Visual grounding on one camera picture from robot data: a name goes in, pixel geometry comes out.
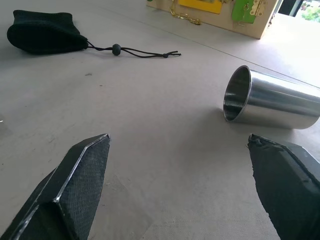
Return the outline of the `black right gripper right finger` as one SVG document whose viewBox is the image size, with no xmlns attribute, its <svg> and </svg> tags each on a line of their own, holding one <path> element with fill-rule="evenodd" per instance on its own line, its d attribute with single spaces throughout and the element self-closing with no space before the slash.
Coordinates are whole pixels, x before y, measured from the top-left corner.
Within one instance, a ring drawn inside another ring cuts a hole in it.
<svg viewBox="0 0 320 240">
<path fill-rule="evenodd" d="M 259 200 L 281 240 L 320 240 L 320 162 L 305 148 L 251 134 Z"/>
</svg>

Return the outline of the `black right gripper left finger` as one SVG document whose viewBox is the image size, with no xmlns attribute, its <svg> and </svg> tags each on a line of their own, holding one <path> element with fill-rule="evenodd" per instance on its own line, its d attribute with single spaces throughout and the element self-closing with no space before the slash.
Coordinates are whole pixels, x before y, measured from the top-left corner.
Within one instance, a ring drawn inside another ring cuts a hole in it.
<svg viewBox="0 0 320 240">
<path fill-rule="evenodd" d="M 101 134 L 73 145 L 33 190 L 0 240 L 87 240 L 110 149 Z"/>
</svg>

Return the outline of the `stainless steel cup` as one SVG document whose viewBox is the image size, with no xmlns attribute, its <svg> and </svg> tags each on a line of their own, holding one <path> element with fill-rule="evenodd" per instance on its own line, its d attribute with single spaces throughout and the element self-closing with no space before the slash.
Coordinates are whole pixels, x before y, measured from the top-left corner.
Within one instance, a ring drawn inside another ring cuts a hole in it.
<svg viewBox="0 0 320 240">
<path fill-rule="evenodd" d="M 320 119 L 320 88 L 238 67 L 223 98 L 229 123 L 303 130 Z"/>
</svg>

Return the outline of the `wooden latch busy board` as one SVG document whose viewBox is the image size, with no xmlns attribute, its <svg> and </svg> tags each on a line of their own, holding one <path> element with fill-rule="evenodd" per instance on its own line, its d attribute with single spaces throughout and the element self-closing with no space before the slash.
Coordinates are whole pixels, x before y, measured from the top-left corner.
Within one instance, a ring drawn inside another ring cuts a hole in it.
<svg viewBox="0 0 320 240">
<path fill-rule="evenodd" d="M 209 24 L 231 32 L 243 34 L 255 39 L 261 39 L 271 24 L 276 13 L 276 5 L 281 0 L 265 0 L 263 15 L 256 16 L 253 23 L 235 22 L 232 20 L 232 10 L 235 0 L 222 2 L 220 14 L 202 11 L 179 5 L 178 0 L 146 0 L 146 5 L 165 12 L 172 12 L 176 18 L 183 18 L 199 23 Z"/>
</svg>

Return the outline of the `green panel on board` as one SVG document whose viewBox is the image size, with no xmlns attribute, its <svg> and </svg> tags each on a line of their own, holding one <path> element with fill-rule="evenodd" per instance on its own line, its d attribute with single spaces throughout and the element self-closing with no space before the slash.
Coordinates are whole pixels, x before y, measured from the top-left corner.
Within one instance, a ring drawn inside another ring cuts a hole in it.
<svg viewBox="0 0 320 240">
<path fill-rule="evenodd" d="M 255 0 L 234 0 L 231 18 L 234 22 L 244 22 L 253 24 L 256 15 L 252 9 Z"/>
</svg>

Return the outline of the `brass hinge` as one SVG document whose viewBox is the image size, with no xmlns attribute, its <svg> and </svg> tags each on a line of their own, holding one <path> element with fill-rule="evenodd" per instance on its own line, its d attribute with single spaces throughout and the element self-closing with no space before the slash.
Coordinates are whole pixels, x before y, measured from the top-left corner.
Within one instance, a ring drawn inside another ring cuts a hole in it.
<svg viewBox="0 0 320 240">
<path fill-rule="evenodd" d="M 265 10 L 266 0 L 253 0 L 250 15 L 262 16 Z"/>
</svg>

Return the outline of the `yellow panel on board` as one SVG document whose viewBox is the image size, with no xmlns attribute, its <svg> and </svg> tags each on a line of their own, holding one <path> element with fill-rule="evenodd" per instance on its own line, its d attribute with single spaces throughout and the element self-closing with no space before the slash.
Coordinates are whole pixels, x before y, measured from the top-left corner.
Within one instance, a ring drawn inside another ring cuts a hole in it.
<svg viewBox="0 0 320 240">
<path fill-rule="evenodd" d="M 220 14 L 222 8 L 221 0 L 178 0 L 178 4 L 214 14 Z"/>
</svg>

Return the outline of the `black drawstring pouch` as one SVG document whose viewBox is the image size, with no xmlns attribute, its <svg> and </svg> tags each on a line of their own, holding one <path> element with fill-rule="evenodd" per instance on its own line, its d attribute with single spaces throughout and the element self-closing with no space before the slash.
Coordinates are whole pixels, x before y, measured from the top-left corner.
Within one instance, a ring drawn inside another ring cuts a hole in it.
<svg viewBox="0 0 320 240">
<path fill-rule="evenodd" d="M 122 47 L 96 47 L 81 35 L 71 13 L 44 13 L 26 10 L 13 11 L 13 24 L 7 30 L 8 41 L 16 48 L 34 55 L 51 55 L 78 52 L 86 49 L 110 51 L 114 56 L 126 52 L 138 58 L 168 58 L 180 56 L 178 51 L 153 53 Z"/>
</svg>

